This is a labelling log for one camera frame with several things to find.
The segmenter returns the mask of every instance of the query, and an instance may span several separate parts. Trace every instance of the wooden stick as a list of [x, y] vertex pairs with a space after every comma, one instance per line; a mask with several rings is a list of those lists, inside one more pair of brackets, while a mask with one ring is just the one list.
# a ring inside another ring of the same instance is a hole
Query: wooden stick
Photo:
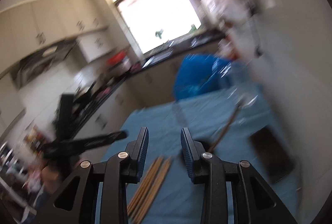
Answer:
[[137, 207], [137, 204], [139, 203], [142, 195], [144, 195], [144, 193], [146, 192], [146, 190], [148, 189], [148, 187], [151, 185], [150, 182], [152, 182], [152, 180], [155, 178], [159, 167], [161, 165], [161, 162], [163, 160], [163, 157], [158, 157], [150, 166], [149, 170], [147, 171], [142, 183], [140, 184], [139, 188], [137, 189], [137, 191], [135, 192], [134, 197], [132, 198], [132, 200], [130, 201], [128, 207], [127, 207], [127, 211], [128, 211], [128, 215], [130, 215], [133, 210], [135, 209], [135, 207]]
[[221, 139], [224, 137], [224, 135], [226, 134], [226, 132], [229, 129], [229, 126], [233, 123], [233, 121], [236, 118], [236, 115], [238, 114], [238, 112], [240, 111], [241, 107], [243, 105], [243, 101], [239, 101], [236, 105], [235, 110], [233, 111], [232, 115], [230, 116], [227, 124], [223, 127], [223, 129], [221, 130], [219, 137], [216, 141], [213, 142], [213, 144], [210, 146], [208, 152], [212, 153], [212, 151], [215, 149], [215, 147], [218, 145], [218, 143], [221, 141]]
[[135, 216], [137, 215], [137, 212], [139, 211], [139, 209], [141, 208], [141, 205], [142, 203], [144, 203], [145, 201], [145, 197], [147, 196], [147, 194], [149, 193], [149, 190], [151, 188], [151, 185], [157, 175], [157, 172], [158, 172], [158, 169], [161, 165], [161, 162], [162, 162], [162, 158], [160, 159], [160, 161], [158, 163], [156, 163], [156, 169], [154, 170], [154, 173], [151, 174], [150, 178], [149, 178], [149, 181], [148, 183], [145, 185], [145, 188], [143, 190], [143, 193], [142, 195], [140, 196], [137, 204], [136, 204], [136, 207], [134, 208], [134, 210], [132, 211], [132, 214], [131, 214], [131, 217], [132, 218], [135, 218]]
[[134, 218], [135, 224], [140, 224], [142, 222], [142, 220], [144, 219], [144, 216], [146, 215], [147, 211], [149, 210], [154, 198], [156, 197], [156, 195], [160, 189], [161, 184], [163, 183], [163, 181], [166, 177], [166, 174], [168, 172], [170, 165], [171, 165], [171, 159], [167, 159], [164, 162], [163, 166], [161, 167], [160, 172], [157, 176], [157, 179], [154, 182], [154, 184], [145, 200], [144, 205], [141, 207], [139, 213]]

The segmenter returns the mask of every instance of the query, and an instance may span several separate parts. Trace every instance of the blue plastic bag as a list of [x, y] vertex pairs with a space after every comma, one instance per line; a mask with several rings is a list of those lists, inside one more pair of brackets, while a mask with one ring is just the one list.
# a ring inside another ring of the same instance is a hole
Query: blue plastic bag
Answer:
[[218, 90], [218, 72], [229, 63], [228, 60], [207, 54], [186, 56], [173, 86], [175, 99], [180, 100]]

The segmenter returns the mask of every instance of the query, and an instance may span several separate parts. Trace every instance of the triangular cutout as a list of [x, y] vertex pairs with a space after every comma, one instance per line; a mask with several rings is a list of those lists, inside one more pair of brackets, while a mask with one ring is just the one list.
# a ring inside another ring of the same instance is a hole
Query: triangular cutout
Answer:
[[55, 200], [54, 206], [56, 208], [64, 209], [67, 211], [71, 211], [73, 209], [79, 182], [80, 178], [78, 176], [75, 176], [73, 180], [64, 189], [64, 191]]
[[270, 195], [255, 177], [250, 177], [250, 183], [258, 210], [264, 210], [275, 206], [276, 203], [271, 199]]

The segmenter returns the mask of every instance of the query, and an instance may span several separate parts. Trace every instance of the blue tablecloth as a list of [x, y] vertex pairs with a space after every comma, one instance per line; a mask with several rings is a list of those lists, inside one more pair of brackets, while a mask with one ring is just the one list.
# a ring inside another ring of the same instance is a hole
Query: blue tablecloth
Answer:
[[[134, 111], [122, 126], [129, 136], [111, 145], [103, 161], [125, 149], [129, 141], [135, 140], [141, 127], [149, 129], [149, 147], [145, 162], [145, 172], [155, 158], [164, 155], [173, 157], [172, 166], [142, 223], [200, 223], [203, 203], [203, 185], [193, 185], [188, 178], [185, 166], [180, 159], [180, 131], [188, 127], [194, 140], [214, 140], [226, 124], [235, 108], [234, 102], [222, 91], [215, 91], [194, 98], [171, 102], [152, 108]], [[283, 131], [270, 107], [259, 95], [255, 104], [242, 109], [229, 131], [216, 147], [215, 154], [222, 160], [238, 163], [246, 159], [267, 182], [268, 176], [257, 158], [248, 137], [264, 126], [269, 125], [286, 150], [289, 150]], [[270, 184], [279, 198], [295, 216], [298, 207], [299, 178], [295, 171], [277, 182]], [[127, 202], [131, 200], [138, 185], [127, 187]], [[97, 212], [101, 197], [98, 197]], [[229, 206], [229, 219], [232, 223], [232, 208]]]

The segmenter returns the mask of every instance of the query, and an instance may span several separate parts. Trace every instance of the countertop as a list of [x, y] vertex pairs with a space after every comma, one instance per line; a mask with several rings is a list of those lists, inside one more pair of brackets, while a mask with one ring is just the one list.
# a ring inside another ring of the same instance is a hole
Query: countertop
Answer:
[[202, 47], [203, 45], [209, 44], [212, 41], [221, 40], [223, 38], [225, 38], [225, 34], [223, 32], [216, 29], [208, 30], [200, 35], [186, 39], [181, 43], [168, 47], [167, 49], [160, 51], [159, 53], [151, 56], [150, 58], [147, 58], [147, 62], [152, 58], [150, 64], [143, 66], [142, 69], [126, 73], [123, 77], [117, 79], [117, 81], [111, 86], [111, 89], [107, 94], [105, 94], [100, 99], [90, 104], [90, 106], [86, 109], [85, 114], [80, 117], [79, 122], [76, 122], [75, 125], [72, 126], [71, 139], [73, 139], [77, 135], [77, 133], [85, 125], [85, 123], [91, 118], [91, 116], [119, 88], [119, 86], [124, 83], [125, 80], [130, 79], [134, 75], [142, 73], [143, 71], [146, 71], [160, 63], [163, 63], [176, 56], [186, 53], [189, 50], [195, 50], [198, 47]]

